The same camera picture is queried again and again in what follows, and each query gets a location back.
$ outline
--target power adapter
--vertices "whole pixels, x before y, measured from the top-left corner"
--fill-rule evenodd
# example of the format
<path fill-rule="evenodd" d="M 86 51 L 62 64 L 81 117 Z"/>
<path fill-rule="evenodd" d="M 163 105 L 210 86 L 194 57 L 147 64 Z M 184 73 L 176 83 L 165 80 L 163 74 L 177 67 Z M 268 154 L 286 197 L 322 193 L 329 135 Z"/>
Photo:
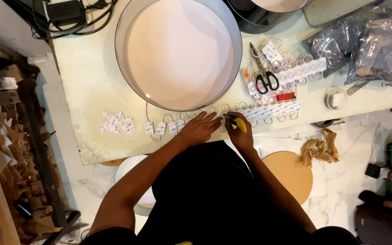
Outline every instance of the power adapter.
<path fill-rule="evenodd" d="M 85 22 L 85 10 L 78 0 L 49 4 L 46 10 L 49 20 L 58 26 Z"/>

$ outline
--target table surface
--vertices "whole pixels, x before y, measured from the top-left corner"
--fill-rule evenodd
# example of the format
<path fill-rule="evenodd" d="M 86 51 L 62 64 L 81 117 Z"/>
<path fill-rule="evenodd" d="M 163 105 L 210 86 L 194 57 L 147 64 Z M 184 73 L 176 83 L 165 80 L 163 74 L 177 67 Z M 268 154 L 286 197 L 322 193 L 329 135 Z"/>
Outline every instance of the table surface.
<path fill-rule="evenodd" d="M 84 165 L 152 153 L 172 138 L 167 131 L 158 142 L 145 135 L 146 101 L 131 89 L 117 64 L 115 31 L 119 17 L 128 2 L 129 0 L 118 1 L 110 23 L 103 30 L 91 35 L 69 36 L 53 41 L 72 126 Z M 100 14 L 100 10 L 93 12 L 93 16 Z M 293 54 L 293 58 L 298 58 L 306 53 L 300 42 L 318 31 L 319 29 L 308 25 L 302 11 L 297 11 L 290 19 L 264 34 L 242 33 L 241 67 L 249 66 L 249 42 L 261 49 L 269 40 L 277 38 L 283 42 L 280 47 L 281 52 L 288 50 Z M 340 111 L 327 109 L 323 103 L 324 93 L 335 87 L 342 87 L 345 90 L 350 88 L 351 86 L 343 87 L 346 75 L 346 71 L 341 70 L 325 80 L 309 81 L 306 86 L 298 87 L 297 100 L 302 103 L 298 119 L 291 120 L 287 117 L 283 123 L 274 119 L 271 125 L 264 124 L 253 128 L 253 133 L 392 108 L 392 87 L 371 82 L 349 96 L 344 109 Z M 237 75 L 225 95 L 203 110 L 209 111 L 211 110 L 209 107 L 215 106 L 221 111 L 222 106 L 226 104 L 236 109 L 239 102 L 246 102 L 253 107 L 253 99 Z M 122 112 L 125 116 L 131 117 L 135 132 L 131 135 L 126 135 L 123 131 L 119 135 L 110 132 L 101 133 L 99 127 L 105 119 L 102 115 L 103 111 Z M 151 104 L 148 105 L 148 112 L 150 120 L 155 125 L 161 121 L 163 115 L 168 113 L 173 115 L 175 121 L 179 118 L 178 112 L 160 109 Z M 229 137 L 226 132 L 221 133 L 217 130 L 210 141 L 227 138 Z"/>

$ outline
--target black power cable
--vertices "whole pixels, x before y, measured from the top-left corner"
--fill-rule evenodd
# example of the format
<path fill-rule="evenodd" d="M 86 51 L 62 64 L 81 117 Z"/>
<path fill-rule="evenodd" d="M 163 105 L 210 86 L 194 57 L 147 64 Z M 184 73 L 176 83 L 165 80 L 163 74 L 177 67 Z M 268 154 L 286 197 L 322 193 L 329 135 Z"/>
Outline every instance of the black power cable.
<path fill-rule="evenodd" d="M 57 29 L 59 29 L 58 31 L 54 31 L 54 30 L 49 30 L 47 27 L 43 27 L 41 26 L 37 21 L 36 21 L 36 16 L 35 16 L 35 1 L 36 0 L 32 0 L 33 4 L 32 4 L 32 9 L 33 9 L 33 20 L 34 23 L 36 24 L 36 26 L 43 32 L 46 33 L 56 33 L 56 34 L 60 34 L 58 36 L 53 36 L 53 37 L 38 37 L 36 36 L 36 32 L 33 31 L 33 27 L 31 26 L 31 32 L 32 32 L 32 37 L 34 37 L 35 39 L 40 39 L 40 40 L 52 40 L 52 39 L 56 39 L 59 37 L 65 37 L 68 35 L 88 35 L 88 34 L 92 34 L 95 32 L 100 31 L 102 28 L 104 28 L 111 20 L 112 17 L 112 13 L 113 13 L 113 8 L 117 2 L 117 0 L 112 0 L 110 3 L 110 7 L 103 13 L 101 14 L 98 18 L 94 19 L 93 21 L 91 21 L 90 23 L 86 23 L 86 21 L 83 21 L 81 23 L 77 23 L 75 26 L 70 27 L 68 29 L 61 29 L 60 27 L 58 27 L 57 25 L 55 25 L 54 23 L 52 23 Z M 100 8 L 104 8 L 105 5 L 108 5 L 107 3 L 105 3 L 104 0 L 99 0 L 97 3 L 93 4 L 93 5 L 88 5 L 87 9 L 100 9 Z M 82 7 L 83 13 L 85 11 L 84 6 L 82 6 L 82 3 L 80 3 L 80 6 Z M 106 16 L 108 14 L 107 19 L 105 20 L 104 24 L 102 24 L 99 28 L 93 30 L 93 31 L 87 31 L 87 32 L 79 32 L 84 30 L 85 28 L 93 25 L 95 22 L 99 21 L 100 19 L 102 19 L 104 16 Z"/>

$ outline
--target crumpled brown paper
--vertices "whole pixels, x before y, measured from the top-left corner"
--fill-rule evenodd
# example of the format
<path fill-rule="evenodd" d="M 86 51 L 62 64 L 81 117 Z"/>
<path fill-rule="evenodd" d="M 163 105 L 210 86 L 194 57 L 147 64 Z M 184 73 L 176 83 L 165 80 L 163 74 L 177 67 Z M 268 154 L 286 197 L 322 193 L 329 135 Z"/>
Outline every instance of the crumpled brown paper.
<path fill-rule="evenodd" d="M 329 129 L 323 129 L 322 133 L 326 138 L 326 143 L 328 144 L 328 150 L 324 151 L 325 145 L 322 140 L 309 140 L 301 148 L 302 156 L 300 160 L 302 161 L 302 167 L 312 167 L 312 159 L 316 158 L 328 163 L 336 163 L 339 161 L 340 154 L 335 147 L 335 137 L 336 133 L 330 131 Z"/>

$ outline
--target person's foot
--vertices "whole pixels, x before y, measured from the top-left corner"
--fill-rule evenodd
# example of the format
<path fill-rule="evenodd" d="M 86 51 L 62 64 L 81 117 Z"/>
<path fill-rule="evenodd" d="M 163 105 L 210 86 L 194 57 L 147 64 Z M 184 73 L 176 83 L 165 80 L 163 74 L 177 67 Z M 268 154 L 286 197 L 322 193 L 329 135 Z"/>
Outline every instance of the person's foot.
<path fill-rule="evenodd" d="M 376 206 L 382 206 L 385 200 L 385 197 L 379 196 L 373 191 L 363 191 L 359 194 L 358 198 L 361 199 L 363 202 Z"/>

